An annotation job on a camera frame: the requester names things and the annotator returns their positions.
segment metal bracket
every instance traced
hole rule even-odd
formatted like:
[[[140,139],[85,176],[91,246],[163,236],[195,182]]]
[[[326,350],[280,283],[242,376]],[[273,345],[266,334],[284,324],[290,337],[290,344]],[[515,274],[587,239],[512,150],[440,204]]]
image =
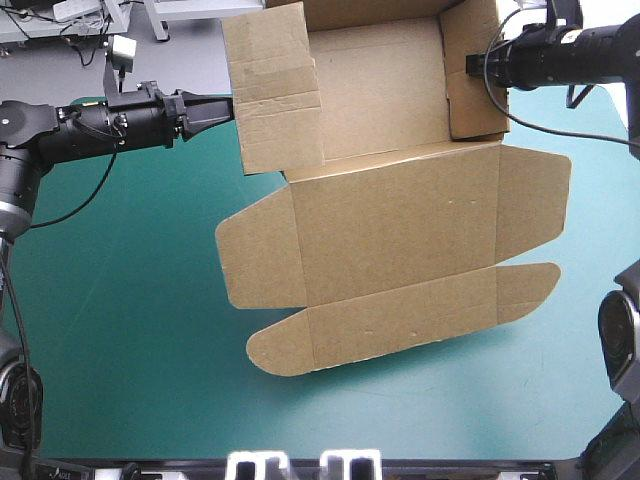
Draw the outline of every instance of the metal bracket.
[[[574,95],[576,93],[576,86],[569,85],[569,88],[567,90],[567,108],[570,108],[571,110],[575,110],[576,108],[578,108],[578,105],[582,103],[582,101],[593,91],[594,88],[596,88],[595,85],[586,85],[580,91],[578,96],[574,98]]]

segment desk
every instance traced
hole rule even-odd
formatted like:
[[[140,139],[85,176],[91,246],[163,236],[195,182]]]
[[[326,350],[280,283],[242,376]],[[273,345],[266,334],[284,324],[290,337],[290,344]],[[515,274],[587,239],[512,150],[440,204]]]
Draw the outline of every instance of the desk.
[[[575,112],[564,109],[564,95],[514,92],[511,103],[534,122],[626,135],[603,90]],[[620,404],[608,387],[596,314],[613,276],[640,256],[640,165],[624,147],[518,126],[506,143],[573,159],[564,234],[513,261],[562,267],[549,300],[513,324],[299,378],[269,376],[248,360],[249,335],[290,312],[231,307],[213,235],[281,177],[243,177],[233,124],[174,150],[123,154],[91,207],[29,232],[15,251],[45,383],[43,453],[578,454]],[[57,167],[43,182],[36,220],[74,207],[105,162]]]

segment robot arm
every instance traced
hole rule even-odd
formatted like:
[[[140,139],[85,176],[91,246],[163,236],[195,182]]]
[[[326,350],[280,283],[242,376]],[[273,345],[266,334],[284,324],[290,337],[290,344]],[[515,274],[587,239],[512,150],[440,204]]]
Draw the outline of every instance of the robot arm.
[[[469,55],[467,73],[482,78],[485,61],[490,80],[500,87],[568,86],[570,108],[585,96],[573,100],[577,85],[624,83],[629,139],[640,140],[640,15],[623,25],[583,30],[578,0],[548,0],[545,24],[526,25],[519,37],[498,43],[489,58]],[[640,159],[637,146],[631,153]]]
[[[13,242],[31,225],[41,178],[55,164],[163,145],[233,120],[230,97],[176,90],[156,82],[121,92],[131,71],[131,41],[110,43],[104,72],[105,101],[53,107],[0,103],[0,236]],[[114,70],[119,72],[120,88]]]

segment cardboard flap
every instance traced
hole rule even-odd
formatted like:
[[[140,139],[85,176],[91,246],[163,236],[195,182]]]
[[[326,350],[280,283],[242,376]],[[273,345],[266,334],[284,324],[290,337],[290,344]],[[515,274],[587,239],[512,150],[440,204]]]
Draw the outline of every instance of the cardboard flap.
[[[312,307],[254,334],[247,353],[282,376],[367,360],[516,320],[558,277],[554,264],[490,267]]]
[[[320,93],[302,4],[222,25],[245,173],[322,165]]]
[[[267,8],[296,0],[267,0]],[[437,15],[459,0],[304,0],[309,31]]]
[[[440,15],[453,138],[509,129],[508,119],[491,103],[484,82],[465,72],[467,55],[486,51],[500,25],[498,18],[495,0],[466,0]],[[496,89],[495,93],[507,105],[506,90]]]
[[[234,306],[307,305],[289,187],[224,220],[216,229],[216,240]]]
[[[564,229],[571,161],[500,147],[496,263],[556,238]]]
[[[490,267],[561,233],[566,157],[453,145],[354,159],[345,174],[328,166],[227,220],[218,239],[234,303],[362,297]]]

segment gray floor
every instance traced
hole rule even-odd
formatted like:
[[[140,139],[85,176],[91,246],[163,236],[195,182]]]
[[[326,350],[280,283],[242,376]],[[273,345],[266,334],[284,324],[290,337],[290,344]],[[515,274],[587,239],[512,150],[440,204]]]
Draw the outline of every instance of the gray floor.
[[[138,41],[138,48],[127,89],[142,80],[157,80],[165,93],[176,88],[203,94],[230,92],[219,22],[171,22],[170,34],[170,41],[157,42],[144,6],[133,6],[127,36]],[[0,101],[60,106],[103,93],[104,50],[87,68],[61,40],[28,48],[13,45],[10,51],[10,56],[0,58]]]

